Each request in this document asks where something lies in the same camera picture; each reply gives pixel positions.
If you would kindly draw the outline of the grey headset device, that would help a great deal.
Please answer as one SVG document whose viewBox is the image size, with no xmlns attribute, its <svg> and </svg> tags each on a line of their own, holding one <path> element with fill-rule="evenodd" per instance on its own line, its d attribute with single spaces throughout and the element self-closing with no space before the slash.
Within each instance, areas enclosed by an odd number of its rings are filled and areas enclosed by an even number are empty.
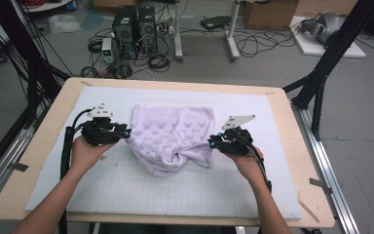
<svg viewBox="0 0 374 234">
<path fill-rule="evenodd" d="M 344 17 L 332 12 L 318 13 L 311 19 L 304 19 L 299 30 L 303 33 L 308 32 L 321 44 L 326 44 L 332 35 L 342 27 L 345 20 Z"/>
</svg>

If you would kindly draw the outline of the white desk leg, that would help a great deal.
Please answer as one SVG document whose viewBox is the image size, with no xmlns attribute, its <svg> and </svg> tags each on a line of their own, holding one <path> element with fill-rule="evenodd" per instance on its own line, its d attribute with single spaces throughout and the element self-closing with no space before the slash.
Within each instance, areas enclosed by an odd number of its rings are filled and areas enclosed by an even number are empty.
<svg viewBox="0 0 374 234">
<path fill-rule="evenodd" d="M 174 0 L 174 53 L 178 62 L 183 61 L 183 51 L 180 35 L 180 0 Z"/>
<path fill-rule="evenodd" d="M 236 60 L 240 57 L 240 53 L 238 51 L 236 42 L 234 40 L 234 32 L 235 32 L 237 17 L 239 14 L 239 9 L 240 9 L 240 1 L 234 0 L 230 26 L 229 26 L 229 29 L 226 31 L 226 40 L 227 40 L 227 44 L 229 46 L 229 49 L 232 55 L 232 60 Z"/>
</svg>

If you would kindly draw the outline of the aluminium rail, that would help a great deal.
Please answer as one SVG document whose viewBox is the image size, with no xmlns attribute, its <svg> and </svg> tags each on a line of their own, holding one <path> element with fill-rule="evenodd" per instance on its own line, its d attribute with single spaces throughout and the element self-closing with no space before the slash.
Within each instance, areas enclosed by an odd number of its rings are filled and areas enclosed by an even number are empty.
<svg viewBox="0 0 374 234">
<path fill-rule="evenodd" d="M 24 109 L 14 125 L 8 130 L 0 141 L 0 188 L 8 179 L 13 170 L 8 166 L 11 163 L 19 163 L 26 147 L 35 135 L 38 127 L 42 123 L 47 108 L 39 107 L 36 116 L 28 119 L 27 109 Z"/>
<path fill-rule="evenodd" d="M 360 234 L 338 178 L 334 173 L 324 144 L 320 139 L 316 139 L 311 130 L 311 125 L 313 123 L 311 114 L 308 110 L 301 109 L 295 104 L 291 104 L 291 108 L 298 121 L 302 134 L 306 137 L 308 148 L 311 151 L 313 162 L 319 175 L 319 180 L 324 181 L 332 188 L 332 193 L 325 194 L 325 196 L 330 201 L 333 218 L 337 221 L 344 234 Z"/>
</svg>

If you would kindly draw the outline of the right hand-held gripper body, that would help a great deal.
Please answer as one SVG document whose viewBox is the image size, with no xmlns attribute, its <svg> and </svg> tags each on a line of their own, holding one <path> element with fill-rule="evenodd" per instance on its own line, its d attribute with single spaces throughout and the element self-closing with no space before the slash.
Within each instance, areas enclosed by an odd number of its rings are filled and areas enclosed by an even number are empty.
<svg viewBox="0 0 374 234">
<path fill-rule="evenodd" d="M 242 125 L 253 120 L 255 115 L 230 116 L 223 125 L 223 133 L 227 138 L 221 138 L 219 151 L 222 153 L 244 156 L 249 152 L 252 137 Z"/>
</svg>

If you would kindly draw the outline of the thin wooden strip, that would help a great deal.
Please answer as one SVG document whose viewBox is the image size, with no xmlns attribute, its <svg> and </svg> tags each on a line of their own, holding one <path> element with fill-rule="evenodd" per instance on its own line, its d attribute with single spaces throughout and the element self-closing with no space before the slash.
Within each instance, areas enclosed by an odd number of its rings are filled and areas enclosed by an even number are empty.
<svg viewBox="0 0 374 234">
<path fill-rule="evenodd" d="M 320 223 L 319 218 L 309 209 L 309 207 L 303 201 L 298 199 L 298 203 L 315 223 Z"/>
</svg>

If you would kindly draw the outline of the brown cardboard box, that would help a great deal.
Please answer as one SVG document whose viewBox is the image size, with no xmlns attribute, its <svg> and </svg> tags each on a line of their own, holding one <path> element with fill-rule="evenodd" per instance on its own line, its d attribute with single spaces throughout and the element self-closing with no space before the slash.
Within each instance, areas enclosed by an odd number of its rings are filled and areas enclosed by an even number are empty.
<svg viewBox="0 0 374 234">
<path fill-rule="evenodd" d="M 249 29 L 287 30 L 298 4 L 299 0 L 246 2 L 243 10 L 244 26 Z"/>
</svg>

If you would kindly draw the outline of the white grid foam mat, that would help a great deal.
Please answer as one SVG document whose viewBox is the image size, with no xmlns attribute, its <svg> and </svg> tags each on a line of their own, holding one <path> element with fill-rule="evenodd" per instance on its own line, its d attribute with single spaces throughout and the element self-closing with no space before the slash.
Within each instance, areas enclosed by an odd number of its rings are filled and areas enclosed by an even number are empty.
<svg viewBox="0 0 374 234">
<path fill-rule="evenodd" d="M 149 107 L 197 106 L 213 109 L 214 131 L 221 133 L 230 116 L 255 115 L 243 128 L 264 154 L 273 197 L 287 220 L 301 218 L 275 116 L 267 97 L 227 93 L 185 92 L 135 88 L 87 87 L 78 97 L 67 121 L 99 104 L 113 113 L 113 122 L 131 127 L 136 105 Z M 188 161 L 176 174 L 153 177 L 138 165 L 127 140 L 103 154 L 85 174 L 67 209 L 86 214 L 258 217 L 253 193 L 231 159 L 211 149 L 210 168 Z"/>
</svg>

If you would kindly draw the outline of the person's left hand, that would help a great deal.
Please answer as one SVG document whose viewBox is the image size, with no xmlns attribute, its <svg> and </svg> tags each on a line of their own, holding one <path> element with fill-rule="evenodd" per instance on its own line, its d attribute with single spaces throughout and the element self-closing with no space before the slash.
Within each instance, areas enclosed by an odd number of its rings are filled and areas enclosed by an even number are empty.
<svg viewBox="0 0 374 234">
<path fill-rule="evenodd" d="M 70 171 L 76 175 L 84 175 L 114 143 L 93 146 L 83 136 L 73 142 Z"/>
</svg>

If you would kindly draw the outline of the small white power supply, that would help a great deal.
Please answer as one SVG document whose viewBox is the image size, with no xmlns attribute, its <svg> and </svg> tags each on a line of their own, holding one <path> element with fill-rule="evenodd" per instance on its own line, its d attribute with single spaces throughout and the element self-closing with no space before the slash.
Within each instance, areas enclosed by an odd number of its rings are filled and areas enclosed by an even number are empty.
<svg viewBox="0 0 374 234">
<path fill-rule="evenodd" d="M 111 64 L 114 61 L 111 38 L 102 39 L 101 52 L 105 63 Z"/>
</svg>

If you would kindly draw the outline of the pale purple printed towel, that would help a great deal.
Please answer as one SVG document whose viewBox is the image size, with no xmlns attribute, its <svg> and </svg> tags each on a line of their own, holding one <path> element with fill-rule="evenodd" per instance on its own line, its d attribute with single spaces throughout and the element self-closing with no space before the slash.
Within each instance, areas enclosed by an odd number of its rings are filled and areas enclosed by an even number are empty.
<svg viewBox="0 0 374 234">
<path fill-rule="evenodd" d="M 208 169 L 212 150 L 207 138 L 214 125 L 214 112 L 209 107 L 136 105 L 127 144 L 139 167 L 153 177 L 172 176 L 188 161 Z"/>
</svg>

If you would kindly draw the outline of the slim black computer tower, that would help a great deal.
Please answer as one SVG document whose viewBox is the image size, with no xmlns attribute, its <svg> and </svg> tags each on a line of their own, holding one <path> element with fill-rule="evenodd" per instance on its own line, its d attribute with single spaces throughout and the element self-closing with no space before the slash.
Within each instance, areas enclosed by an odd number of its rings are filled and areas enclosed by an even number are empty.
<svg viewBox="0 0 374 234">
<path fill-rule="evenodd" d="M 154 54 L 157 49 L 157 33 L 155 21 L 155 8 L 144 6 L 138 11 L 138 22 L 143 47 L 148 53 Z"/>
</svg>

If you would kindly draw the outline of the white floor board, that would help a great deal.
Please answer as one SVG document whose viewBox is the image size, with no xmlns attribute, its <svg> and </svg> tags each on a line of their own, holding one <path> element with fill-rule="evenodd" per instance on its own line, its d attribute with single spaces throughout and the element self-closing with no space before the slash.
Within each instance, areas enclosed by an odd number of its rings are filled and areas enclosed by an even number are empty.
<svg viewBox="0 0 374 234">
<path fill-rule="evenodd" d="M 299 31 L 300 23 L 304 19 L 305 17 L 294 17 L 289 25 L 289 31 L 294 36 L 302 55 L 321 57 L 325 52 L 324 46 L 309 33 Z M 365 57 L 365 52 L 356 43 L 353 43 L 344 53 L 345 59 L 364 59 Z"/>
</svg>

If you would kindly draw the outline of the flat black device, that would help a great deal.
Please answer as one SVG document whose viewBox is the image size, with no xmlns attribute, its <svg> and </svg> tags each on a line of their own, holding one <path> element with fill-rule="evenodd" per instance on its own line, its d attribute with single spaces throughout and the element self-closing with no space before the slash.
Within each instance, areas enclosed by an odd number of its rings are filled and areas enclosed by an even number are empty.
<svg viewBox="0 0 374 234">
<path fill-rule="evenodd" d="M 217 16 L 212 18 L 203 19 L 201 21 L 201 26 L 206 30 L 214 30 L 218 28 L 223 28 L 230 24 L 230 17 L 227 16 Z"/>
</svg>

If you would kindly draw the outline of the clear plastic bag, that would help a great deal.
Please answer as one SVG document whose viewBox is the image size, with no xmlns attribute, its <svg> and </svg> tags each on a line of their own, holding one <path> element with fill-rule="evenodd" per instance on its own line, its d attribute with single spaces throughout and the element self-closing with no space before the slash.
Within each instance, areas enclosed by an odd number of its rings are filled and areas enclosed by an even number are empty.
<svg viewBox="0 0 374 234">
<path fill-rule="evenodd" d="M 55 15 L 49 17 L 49 25 L 53 34 L 72 33 L 81 29 L 80 23 L 74 16 Z"/>
</svg>

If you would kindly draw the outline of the person's right hand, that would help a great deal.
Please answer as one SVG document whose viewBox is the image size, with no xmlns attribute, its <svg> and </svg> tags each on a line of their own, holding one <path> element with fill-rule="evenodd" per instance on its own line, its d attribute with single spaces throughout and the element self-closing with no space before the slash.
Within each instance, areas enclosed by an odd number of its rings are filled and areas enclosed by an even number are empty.
<svg viewBox="0 0 374 234">
<path fill-rule="evenodd" d="M 263 184 L 264 177 L 256 158 L 252 154 L 246 156 L 229 155 L 238 171 L 250 184 Z"/>
</svg>

